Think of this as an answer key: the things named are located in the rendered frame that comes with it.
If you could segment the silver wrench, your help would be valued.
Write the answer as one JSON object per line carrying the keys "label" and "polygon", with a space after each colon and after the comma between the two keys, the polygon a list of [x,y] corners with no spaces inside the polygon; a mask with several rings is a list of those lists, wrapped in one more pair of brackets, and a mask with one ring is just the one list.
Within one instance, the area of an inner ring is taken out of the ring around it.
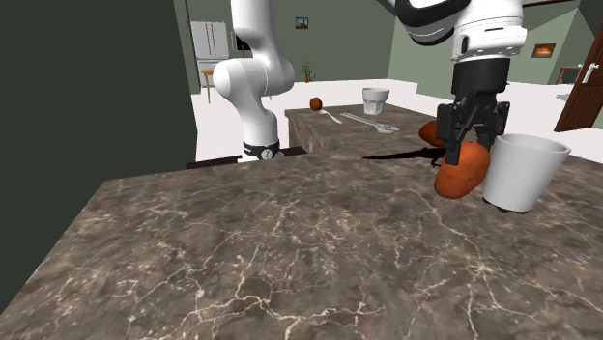
{"label": "silver wrench", "polygon": [[399,130],[398,127],[395,126],[391,126],[391,125],[387,125],[387,124],[382,124],[382,123],[377,123],[377,122],[373,122],[367,119],[364,119],[362,117],[359,117],[357,115],[351,114],[351,113],[347,113],[347,112],[342,112],[341,116],[352,119],[354,121],[372,126],[373,128],[375,128],[378,132],[380,133],[395,133],[396,131]]}

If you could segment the large orange sweet potato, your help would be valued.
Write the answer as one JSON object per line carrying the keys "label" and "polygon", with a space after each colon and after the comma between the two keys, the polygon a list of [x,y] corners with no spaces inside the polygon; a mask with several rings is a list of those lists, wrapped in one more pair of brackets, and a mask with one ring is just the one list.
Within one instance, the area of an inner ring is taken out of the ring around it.
{"label": "large orange sweet potato", "polygon": [[462,198],[482,183],[489,165],[490,154],[483,146],[476,142],[463,142],[457,165],[450,165],[444,157],[434,189],[444,198]]}

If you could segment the white cup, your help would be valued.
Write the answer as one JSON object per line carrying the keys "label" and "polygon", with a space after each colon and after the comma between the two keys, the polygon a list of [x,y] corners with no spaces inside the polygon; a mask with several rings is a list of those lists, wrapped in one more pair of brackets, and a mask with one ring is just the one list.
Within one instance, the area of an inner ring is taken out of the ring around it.
{"label": "white cup", "polygon": [[570,152],[546,138],[518,133],[498,136],[483,182],[483,201],[503,212],[529,212]]}

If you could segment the wooden chair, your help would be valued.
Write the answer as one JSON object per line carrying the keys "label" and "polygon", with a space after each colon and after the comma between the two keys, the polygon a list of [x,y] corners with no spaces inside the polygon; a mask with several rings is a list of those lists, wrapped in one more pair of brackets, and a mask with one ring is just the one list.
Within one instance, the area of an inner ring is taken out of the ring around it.
{"label": "wooden chair", "polygon": [[203,86],[207,92],[207,102],[211,102],[211,77],[214,74],[213,70],[201,70],[201,79],[203,80]]}

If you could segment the dark robot stand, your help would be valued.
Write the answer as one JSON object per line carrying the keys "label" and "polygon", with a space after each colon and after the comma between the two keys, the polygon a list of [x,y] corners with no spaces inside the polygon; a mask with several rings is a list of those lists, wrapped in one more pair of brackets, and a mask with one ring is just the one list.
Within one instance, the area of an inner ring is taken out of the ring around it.
{"label": "dark robot stand", "polygon": [[[306,150],[301,146],[295,146],[290,148],[282,149],[281,152],[285,156],[299,156],[306,154]],[[237,163],[241,158],[241,155],[238,156],[227,156],[215,159],[207,159],[202,161],[189,162],[186,165],[186,169],[195,169],[195,168],[204,168],[204,167],[213,167],[218,165],[227,165]]]}

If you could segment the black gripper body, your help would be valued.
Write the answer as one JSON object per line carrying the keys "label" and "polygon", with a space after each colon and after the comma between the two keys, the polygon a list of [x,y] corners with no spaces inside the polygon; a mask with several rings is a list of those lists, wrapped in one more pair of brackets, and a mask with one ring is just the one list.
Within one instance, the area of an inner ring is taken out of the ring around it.
{"label": "black gripper body", "polygon": [[496,95],[507,85],[509,58],[492,58],[456,63],[453,68],[451,93],[454,103],[469,95],[479,97],[483,103],[496,105]]}

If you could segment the brown wooden door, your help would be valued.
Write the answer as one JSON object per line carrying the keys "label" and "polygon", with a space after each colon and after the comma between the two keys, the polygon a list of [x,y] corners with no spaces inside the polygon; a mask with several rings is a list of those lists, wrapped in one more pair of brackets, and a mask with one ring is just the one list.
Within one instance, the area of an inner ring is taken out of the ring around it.
{"label": "brown wooden door", "polygon": [[555,132],[591,128],[603,108],[603,24],[560,114]]}

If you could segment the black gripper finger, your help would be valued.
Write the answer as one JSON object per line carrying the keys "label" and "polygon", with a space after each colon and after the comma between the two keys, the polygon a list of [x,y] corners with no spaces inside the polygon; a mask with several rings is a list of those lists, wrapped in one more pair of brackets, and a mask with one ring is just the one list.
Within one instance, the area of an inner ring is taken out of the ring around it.
{"label": "black gripper finger", "polygon": [[500,101],[478,110],[474,131],[477,142],[486,150],[491,149],[497,136],[504,134],[509,108],[508,101]]}
{"label": "black gripper finger", "polygon": [[461,143],[473,126],[476,110],[473,96],[438,106],[436,137],[444,142],[446,164],[459,163]]}

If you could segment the clear glass cup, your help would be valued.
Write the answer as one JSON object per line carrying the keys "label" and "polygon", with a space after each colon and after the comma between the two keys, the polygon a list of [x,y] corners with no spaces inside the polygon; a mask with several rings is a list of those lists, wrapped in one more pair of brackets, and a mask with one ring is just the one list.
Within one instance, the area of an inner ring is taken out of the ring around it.
{"label": "clear glass cup", "polygon": [[364,113],[367,115],[380,115],[388,99],[388,95],[389,89],[386,88],[363,88],[362,100]]}

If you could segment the small orange sweet potato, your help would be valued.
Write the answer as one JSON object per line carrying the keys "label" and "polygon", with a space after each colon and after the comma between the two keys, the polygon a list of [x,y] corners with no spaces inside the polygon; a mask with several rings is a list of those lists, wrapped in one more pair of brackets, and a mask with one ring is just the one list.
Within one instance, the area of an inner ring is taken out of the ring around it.
{"label": "small orange sweet potato", "polygon": [[442,147],[444,141],[437,137],[437,122],[429,121],[425,123],[418,131],[419,137],[434,147]]}

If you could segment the white fridge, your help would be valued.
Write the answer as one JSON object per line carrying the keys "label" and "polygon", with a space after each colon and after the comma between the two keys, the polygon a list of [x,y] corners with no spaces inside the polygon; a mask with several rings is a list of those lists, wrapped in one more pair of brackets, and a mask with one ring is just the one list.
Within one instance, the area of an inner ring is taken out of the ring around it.
{"label": "white fridge", "polygon": [[204,87],[200,71],[213,70],[229,58],[227,27],[224,22],[192,21],[190,29],[200,85]]}

